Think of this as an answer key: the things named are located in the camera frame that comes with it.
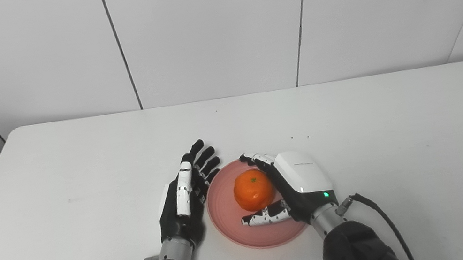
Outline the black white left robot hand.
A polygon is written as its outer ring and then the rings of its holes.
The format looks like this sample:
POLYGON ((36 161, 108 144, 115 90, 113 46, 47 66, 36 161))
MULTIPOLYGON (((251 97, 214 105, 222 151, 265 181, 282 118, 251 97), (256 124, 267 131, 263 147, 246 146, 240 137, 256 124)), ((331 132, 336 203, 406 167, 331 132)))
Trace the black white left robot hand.
POLYGON ((213 146, 197 140, 182 156, 180 171, 164 188, 159 219, 161 241, 180 237, 193 247, 203 240, 203 211, 209 186, 219 173, 220 158, 213 146))

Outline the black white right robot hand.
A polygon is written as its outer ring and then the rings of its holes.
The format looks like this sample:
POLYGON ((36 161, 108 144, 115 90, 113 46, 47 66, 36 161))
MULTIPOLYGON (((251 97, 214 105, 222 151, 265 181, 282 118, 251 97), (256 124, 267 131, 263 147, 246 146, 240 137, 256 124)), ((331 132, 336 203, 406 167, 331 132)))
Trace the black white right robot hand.
POLYGON ((345 222, 336 212, 339 203, 332 181, 308 154, 301 151, 281 152, 276 156, 246 153, 239 159, 264 172, 282 197, 277 203, 243 217, 244 226, 294 219, 329 229, 345 222))

